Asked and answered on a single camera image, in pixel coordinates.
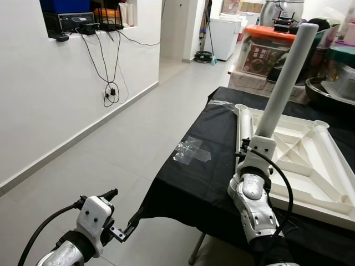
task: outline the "gray tile floor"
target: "gray tile floor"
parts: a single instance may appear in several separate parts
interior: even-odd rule
[[[124,227],[207,96],[218,86],[227,86],[227,70],[235,57],[215,66],[162,60],[158,88],[1,197],[1,265],[17,265],[34,230],[79,195],[98,195],[117,187],[113,216],[116,225]],[[26,265],[35,265],[64,232],[73,229],[77,215],[73,210],[55,219],[36,241]],[[188,265],[199,235],[196,228],[172,219],[143,220],[126,243],[112,241],[101,258],[87,265]],[[252,265],[247,254],[210,237],[201,252],[197,266]]]

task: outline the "table leg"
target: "table leg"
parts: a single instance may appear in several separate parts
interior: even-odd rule
[[[197,256],[197,253],[202,245],[202,242],[204,241],[205,239],[205,236],[206,236],[206,233],[201,233],[201,236],[199,238],[199,241],[197,242],[196,246],[195,246],[195,249],[193,251],[193,253],[191,254],[191,257],[189,259],[189,264],[190,265],[194,265],[195,262],[196,262],[196,256]]]

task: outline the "black tablecloth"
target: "black tablecloth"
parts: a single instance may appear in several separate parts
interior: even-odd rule
[[[245,104],[263,110],[267,98],[220,87],[210,100]],[[352,170],[355,166],[353,114],[321,112],[311,106],[289,102],[283,112],[307,120],[330,124],[329,132]],[[202,140],[201,149],[211,153],[211,160],[192,159],[185,165],[173,160],[173,151],[160,169],[139,209],[139,218],[169,217],[249,250],[240,214],[227,195],[229,180],[235,172],[236,123],[234,113],[221,105],[207,104],[184,138]],[[355,233],[326,223],[293,214],[285,228],[294,259],[305,265],[355,265]]]

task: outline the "clear tape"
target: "clear tape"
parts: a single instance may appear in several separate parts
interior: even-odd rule
[[[214,104],[214,105],[222,105],[223,107],[227,108],[228,110],[234,111],[234,103],[231,103],[229,101],[217,101],[217,100],[211,100],[207,105]]]
[[[185,165],[189,165],[193,158],[207,162],[211,159],[211,153],[200,149],[202,142],[202,140],[195,139],[194,137],[188,137],[185,142],[180,141],[175,148],[177,153],[173,157],[173,160]]]

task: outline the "blue container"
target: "blue container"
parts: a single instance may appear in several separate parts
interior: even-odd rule
[[[51,13],[79,13],[90,11],[90,0],[40,0],[42,11]]]

